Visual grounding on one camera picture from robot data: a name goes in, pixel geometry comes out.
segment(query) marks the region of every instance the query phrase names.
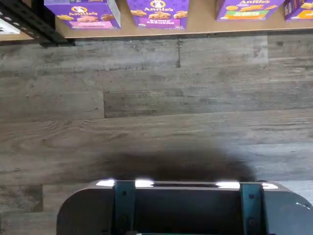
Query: cookie illustration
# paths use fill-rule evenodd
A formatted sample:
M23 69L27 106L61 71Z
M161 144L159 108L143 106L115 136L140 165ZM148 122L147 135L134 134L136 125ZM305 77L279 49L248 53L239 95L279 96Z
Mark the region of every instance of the cookie illustration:
M237 6L227 6L226 10L227 11L236 11L236 10L238 10L238 7Z
M307 9L307 10L310 10L312 8L313 4L312 3L304 3L302 4L301 8L304 8L304 9Z
M271 10L278 7L277 5L273 5L273 6L268 6L267 8L265 8L264 10Z
M104 14L104 15L101 16L101 20L103 20L103 21L114 20L114 15Z
M253 6L247 6L240 9L241 12L243 11L255 11L255 10L261 10L264 5L253 5Z
M149 19L165 20L165 19L169 19L170 16L171 16L171 14L169 14L169 13L158 11L154 14L149 15Z
M57 16L60 20L64 20L64 21L72 21L74 20L73 17L71 16L67 16L67 15L60 15L60 16Z
M151 14L149 15L149 19L160 19L160 20L164 20L164 19L169 19L169 16L164 16L162 14Z
M174 19L181 19L181 18L187 17L187 15L188 15L188 11L178 11L174 15Z
M95 16L82 16L81 18L77 19L78 22L88 23L88 22L97 22L98 17Z
M157 11L157 12L155 12L155 13L160 14L160 15L163 15L163 16L168 16L168 17L171 16L171 14L165 13L165 12L162 12L162 11Z
M147 13L145 13L144 11L142 10L131 10L131 13L133 16L146 16Z

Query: wooden shelf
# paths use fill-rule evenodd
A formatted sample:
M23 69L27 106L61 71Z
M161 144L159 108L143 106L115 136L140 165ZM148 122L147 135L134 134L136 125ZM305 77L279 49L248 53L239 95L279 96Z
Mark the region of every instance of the wooden shelf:
M144 29L135 26L126 0L118 0L117 3L122 13L122 28L120 30L72 30L57 18L57 31L66 38L96 38L313 29L313 21L286 22L283 6L265 21L217 22L215 20L215 0L190 0L186 30Z
M21 32L20 34L7 34L0 35L0 42L3 41L19 41L19 40L30 40L33 39L29 37L27 34Z

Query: packaged food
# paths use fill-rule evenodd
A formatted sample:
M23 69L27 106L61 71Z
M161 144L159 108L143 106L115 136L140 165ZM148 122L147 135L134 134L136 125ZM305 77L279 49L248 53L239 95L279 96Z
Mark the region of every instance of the packaged food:
M308 0L286 0L284 3L286 21L313 19L313 2Z
M189 0L128 0L137 27L186 29Z
M121 14L115 0L45 0L45 6L72 29L121 27Z
M266 20L284 0L217 0L217 20Z

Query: purple cereal box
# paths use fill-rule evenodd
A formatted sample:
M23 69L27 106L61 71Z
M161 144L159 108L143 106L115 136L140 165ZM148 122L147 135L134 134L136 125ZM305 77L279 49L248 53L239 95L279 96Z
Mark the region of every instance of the purple cereal box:
M72 29L121 27L115 0L45 0L45 6Z
M217 0L218 21L266 20L284 0Z
M189 0L127 0L137 27L186 29Z
M284 3L285 19L286 21L312 20L312 8L313 3L308 0L286 0Z

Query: orange label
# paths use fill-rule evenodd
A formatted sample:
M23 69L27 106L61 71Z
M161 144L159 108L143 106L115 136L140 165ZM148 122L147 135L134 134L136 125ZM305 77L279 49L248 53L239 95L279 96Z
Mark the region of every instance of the orange label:
M311 11L311 10L304 10L304 11L302 11L298 15L298 17L300 19L313 19L313 11Z

